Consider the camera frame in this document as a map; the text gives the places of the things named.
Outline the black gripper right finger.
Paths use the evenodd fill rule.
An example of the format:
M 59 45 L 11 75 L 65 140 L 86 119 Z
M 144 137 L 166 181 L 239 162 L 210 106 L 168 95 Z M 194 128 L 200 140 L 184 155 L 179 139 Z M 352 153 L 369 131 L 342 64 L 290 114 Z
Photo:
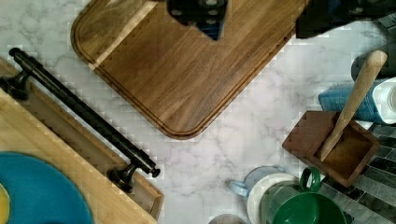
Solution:
M 354 21 L 372 21 L 395 12 L 396 0 L 310 0 L 296 21 L 296 37 L 307 39 Z

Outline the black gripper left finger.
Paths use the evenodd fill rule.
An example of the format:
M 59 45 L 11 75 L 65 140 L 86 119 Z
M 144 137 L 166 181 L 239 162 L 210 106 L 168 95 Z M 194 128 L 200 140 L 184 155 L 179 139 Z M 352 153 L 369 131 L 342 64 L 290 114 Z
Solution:
M 165 0 L 165 4 L 176 21 L 193 25 L 212 40 L 219 40 L 228 0 Z

